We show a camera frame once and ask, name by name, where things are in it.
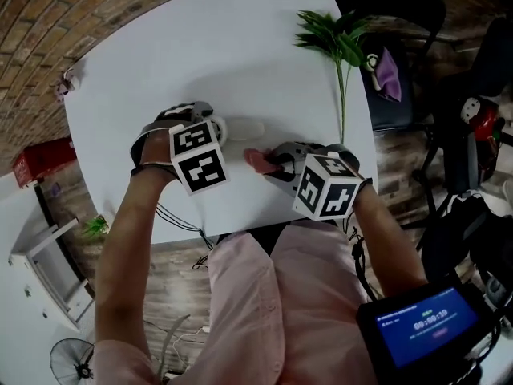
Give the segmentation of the person's pink shirt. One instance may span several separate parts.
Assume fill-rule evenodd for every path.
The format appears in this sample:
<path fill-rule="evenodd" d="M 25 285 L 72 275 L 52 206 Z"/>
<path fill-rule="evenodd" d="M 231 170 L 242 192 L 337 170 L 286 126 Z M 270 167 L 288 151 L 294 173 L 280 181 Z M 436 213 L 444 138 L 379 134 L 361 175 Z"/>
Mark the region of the person's pink shirt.
<path fill-rule="evenodd" d="M 345 236 L 333 225 L 285 226 L 271 253 L 236 233 L 210 254 L 210 332 L 172 385 L 377 385 L 355 321 L 363 301 Z M 160 385 L 149 355 L 97 342 L 95 385 Z"/>

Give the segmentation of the black folding chair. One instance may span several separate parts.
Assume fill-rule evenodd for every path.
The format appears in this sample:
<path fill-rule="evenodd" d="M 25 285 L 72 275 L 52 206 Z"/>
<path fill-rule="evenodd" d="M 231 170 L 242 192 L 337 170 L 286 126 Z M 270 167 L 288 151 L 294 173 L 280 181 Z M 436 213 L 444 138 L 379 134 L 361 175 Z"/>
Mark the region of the black folding chair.
<path fill-rule="evenodd" d="M 408 128 L 414 123 L 413 77 L 418 64 L 426 56 L 446 18 L 444 0 L 336 0 L 344 14 L 351 10 L 368 18 L 399 19 L 419 26 L 427 32 L 427 39 L 413 64 L 409 63 L 404 43 L 393 31 L 371 31 L 366 34 L 362 50 L 382 55 L 386 47 L 398 67 L 402 101 L 395 103 L 380 96 L 371 82 L 370 73 L 362 65 L 362 81 L 366 90 L 372 128 L 375 132 Z"/>

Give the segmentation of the black office chair with headrest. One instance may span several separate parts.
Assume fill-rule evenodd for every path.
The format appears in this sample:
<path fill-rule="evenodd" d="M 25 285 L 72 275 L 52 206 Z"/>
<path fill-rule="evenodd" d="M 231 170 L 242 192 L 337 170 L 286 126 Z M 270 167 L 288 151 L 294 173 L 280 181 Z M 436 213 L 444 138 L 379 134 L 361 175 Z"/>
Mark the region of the black office chair with headrest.
<path fill-rule="evenodd" d="M 497 130 L 494 126 L 491 138 L 477 141 L 471 127 L 461 120 L 460 112 L 469 97 L 496 97 L 510 83 L 513 83 L 513 20 L 497 18 L 488 27 L 471 68 L 442 78 L 436 87 L 430 148 L 422 167 L 412 173 L 426 195 L 431 194 L 426 171 L 439 149 L 443 151 L 444 185 L 450 195 L 480 185 L 486 169 L 479 164 L 478 144 L 489 145 Z"/>

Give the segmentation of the person's left hand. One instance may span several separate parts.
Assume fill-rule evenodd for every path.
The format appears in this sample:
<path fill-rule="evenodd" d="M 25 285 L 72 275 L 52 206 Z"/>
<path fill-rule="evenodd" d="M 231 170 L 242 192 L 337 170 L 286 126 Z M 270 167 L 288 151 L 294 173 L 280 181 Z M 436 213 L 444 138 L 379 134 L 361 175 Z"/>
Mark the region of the person's left hand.
<path fill-rule="evenodd" d="M 170 157 L 170 135 L 168 130 L 153 131 L 147 135 L 140 163 L 172 166 Z"/>

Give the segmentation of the white side table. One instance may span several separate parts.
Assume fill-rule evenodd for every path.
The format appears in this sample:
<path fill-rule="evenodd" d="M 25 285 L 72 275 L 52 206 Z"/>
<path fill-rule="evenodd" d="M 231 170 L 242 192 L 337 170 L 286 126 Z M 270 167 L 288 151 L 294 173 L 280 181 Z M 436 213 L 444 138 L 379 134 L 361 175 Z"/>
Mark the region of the white side table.
<path fill-rule="evenodd" d="M 73 270 L 59 246 L 60 237 L 79 221 L 52 225 L 34 236 L 24 227 L 8 257 L 15 280 L 25 298 L 43 318 L 49 318 L 75 332 L 93 303 L 88 280 Z"/>

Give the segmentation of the black floor fan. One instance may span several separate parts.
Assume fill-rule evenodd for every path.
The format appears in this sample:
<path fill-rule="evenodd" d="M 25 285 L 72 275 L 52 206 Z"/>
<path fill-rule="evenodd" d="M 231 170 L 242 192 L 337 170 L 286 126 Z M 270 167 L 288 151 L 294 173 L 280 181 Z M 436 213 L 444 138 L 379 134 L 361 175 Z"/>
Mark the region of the black floor fan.
<path fill-rule="evenodd" d="M 59 385 L 94 385 L 92 359 L 95 345 L 78 338 L 65 338 L 50 351 L 50 368 Z"/>

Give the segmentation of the small pink potted plant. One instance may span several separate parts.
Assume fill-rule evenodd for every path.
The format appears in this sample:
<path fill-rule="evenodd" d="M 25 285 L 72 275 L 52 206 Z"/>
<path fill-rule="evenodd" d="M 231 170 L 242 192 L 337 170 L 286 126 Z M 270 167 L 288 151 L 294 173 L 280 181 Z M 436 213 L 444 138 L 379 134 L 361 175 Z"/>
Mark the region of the small pink potted plant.
<path fill-rule="evenodd" d="M 81 68 L 70 67 L 64 71 L 55 84 L 55 97 L 62 102 L 67 94 L 80 88 L 84 73 Z"/>

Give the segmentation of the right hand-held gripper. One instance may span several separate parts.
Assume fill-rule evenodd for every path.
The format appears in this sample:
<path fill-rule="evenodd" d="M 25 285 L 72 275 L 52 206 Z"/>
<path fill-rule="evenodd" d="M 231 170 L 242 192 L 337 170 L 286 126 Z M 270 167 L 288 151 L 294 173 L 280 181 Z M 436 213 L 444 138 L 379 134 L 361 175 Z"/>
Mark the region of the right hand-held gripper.
<path fill-rule="evenodd" d="M 293 162 L 264 178 L 287 194 L 295 194 L 293 211 L 310 220 L 334 220 L 349 216 L 357 192 L 366 179 L 359 163 L 341 144 L 318 148 L 315 143 L 288 141 L 271 151 L 272 162 Z"/>

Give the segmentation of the red and white helmet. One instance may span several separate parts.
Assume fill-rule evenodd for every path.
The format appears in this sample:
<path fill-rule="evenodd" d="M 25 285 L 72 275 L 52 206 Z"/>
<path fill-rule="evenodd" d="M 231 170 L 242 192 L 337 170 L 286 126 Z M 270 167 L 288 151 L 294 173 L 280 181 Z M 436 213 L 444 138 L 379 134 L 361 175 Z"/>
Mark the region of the red and white helmet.
<path fill-rule="evenodd" d="M 463 104 L 460 118 L 474 132 L 477 141 L 485 141 L 493 136 L 498 119 L 499 105 L 482 97 L 469 97 Z"/>

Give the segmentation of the pink wiping cloth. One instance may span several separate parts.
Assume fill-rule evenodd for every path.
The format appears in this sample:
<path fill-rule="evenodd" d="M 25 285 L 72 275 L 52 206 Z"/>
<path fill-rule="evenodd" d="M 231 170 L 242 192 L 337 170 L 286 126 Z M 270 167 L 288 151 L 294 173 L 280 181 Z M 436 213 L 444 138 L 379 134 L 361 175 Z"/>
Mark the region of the pink wiping cloth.
<path fill-rule="evenodd" d="M 253 170 L 261 175 L 268 175 L 283 170 L 279 164 L 273 164 L 267 161 L 268 153 L 262 152 L 255 148 L 246 148 L 244 150 L 245 162 L 253 168 Z"/>

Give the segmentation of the small green potted plant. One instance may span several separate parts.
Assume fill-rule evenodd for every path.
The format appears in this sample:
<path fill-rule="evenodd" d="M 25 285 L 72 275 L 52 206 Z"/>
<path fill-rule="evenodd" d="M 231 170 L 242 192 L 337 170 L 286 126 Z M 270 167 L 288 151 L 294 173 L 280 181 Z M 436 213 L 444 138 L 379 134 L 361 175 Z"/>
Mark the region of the small green potted plant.
<path fill-rule="evenodd" d="M 88 220 L 83 226 L 83 235 L 86 237 L 100 237 L 109 231 L 107 218 L 103 214 L 99 214 Z"/>

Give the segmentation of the green leafy artificial branch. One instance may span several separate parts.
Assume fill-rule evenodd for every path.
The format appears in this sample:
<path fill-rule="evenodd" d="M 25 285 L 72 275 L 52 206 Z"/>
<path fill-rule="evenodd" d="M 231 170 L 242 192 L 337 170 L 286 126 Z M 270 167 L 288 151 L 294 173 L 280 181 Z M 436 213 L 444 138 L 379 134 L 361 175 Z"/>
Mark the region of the green leafy artificial branch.
<path fill-rule="evenodd" d="M 339 18 L 329 12 L 299 10 L 297 17 L 301 32 L 295 35 L 294 45 L 323 54 L 335 66 L 340 95 L 340 143 L 343 144 L 349 75 L 364 63 L 362 44 L 370 19 L 354 10 Z"/>

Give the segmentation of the person's right forearm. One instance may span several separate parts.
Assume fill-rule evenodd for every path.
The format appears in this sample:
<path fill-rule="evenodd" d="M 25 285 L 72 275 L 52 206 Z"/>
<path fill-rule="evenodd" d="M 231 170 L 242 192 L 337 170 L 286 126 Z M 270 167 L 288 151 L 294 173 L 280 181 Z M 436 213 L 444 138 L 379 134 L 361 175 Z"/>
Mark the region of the person's right forearm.
<path fill-rule="evenodd" d="M 373 185 L 364 184 L 358 191 L 353 210 L 383 294 L 403 294 L 425 285 L 426 274 L 412 240 Z"/>

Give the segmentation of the black wrist band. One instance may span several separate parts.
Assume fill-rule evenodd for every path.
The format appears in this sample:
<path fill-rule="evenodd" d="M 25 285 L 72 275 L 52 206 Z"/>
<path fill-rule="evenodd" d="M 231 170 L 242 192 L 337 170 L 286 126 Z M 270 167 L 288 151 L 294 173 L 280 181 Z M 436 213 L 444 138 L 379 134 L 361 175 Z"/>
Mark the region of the black wrist band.
<path fill-rule="evenodd" d="M 162 164 L 157 162 L 138 164 L 131 170 L 130 178 L 139 175 L 141 172 L 158 172 L 167 183 L 178 179 L 176 170 L 170 164 Z"/>

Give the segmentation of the person's left forearm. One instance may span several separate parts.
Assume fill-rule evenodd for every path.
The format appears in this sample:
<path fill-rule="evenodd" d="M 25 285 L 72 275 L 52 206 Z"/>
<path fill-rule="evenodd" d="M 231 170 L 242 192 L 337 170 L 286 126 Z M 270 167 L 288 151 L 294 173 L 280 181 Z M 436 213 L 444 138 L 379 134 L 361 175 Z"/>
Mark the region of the person's left forearm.
<path fill-rule="evenodd" d="M 158 172 L 141 172 L 130 179 L 95 273 L 97 342 L 125 342 L 150 354 L 144 332 L 143 302 L 155 211 L 169 183 Z"/>

